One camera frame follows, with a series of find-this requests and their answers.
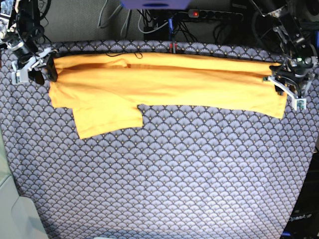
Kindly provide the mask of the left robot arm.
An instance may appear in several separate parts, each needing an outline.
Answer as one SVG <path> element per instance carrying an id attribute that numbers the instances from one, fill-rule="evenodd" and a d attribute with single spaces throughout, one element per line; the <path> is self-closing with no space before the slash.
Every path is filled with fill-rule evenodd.
<path id="1" fill-rule="evenodd" d="M 280 39 L 284 61 L 271 66 L 271 76 L 284 85 L 294 87 L 295 98 L 304 98 L 315 78 L 313 70 L 319 59 L 315 47 L 304 37 L 298 20 L 291 14 L 285 0 L 252 0 L 256 14 L 271 17 L 273 31 Z"/>

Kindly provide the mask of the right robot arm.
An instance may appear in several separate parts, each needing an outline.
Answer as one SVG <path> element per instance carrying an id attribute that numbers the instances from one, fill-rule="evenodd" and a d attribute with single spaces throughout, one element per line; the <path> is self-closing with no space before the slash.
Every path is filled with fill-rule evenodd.
<path id="1" fill-rule="evenodd" d="M 41 21 L 46 19 L 50 7 L 50 0 L 0 2 L 0 46 L 16 56 L 11 63 L 14 85 L 29 81 L 43 85 L 43 73 L 49 81 L 57 81 L 53 59 L 57 50 L 52 47 L 40 50 L 36 45 L 40 39 L 48 39 Z"/>

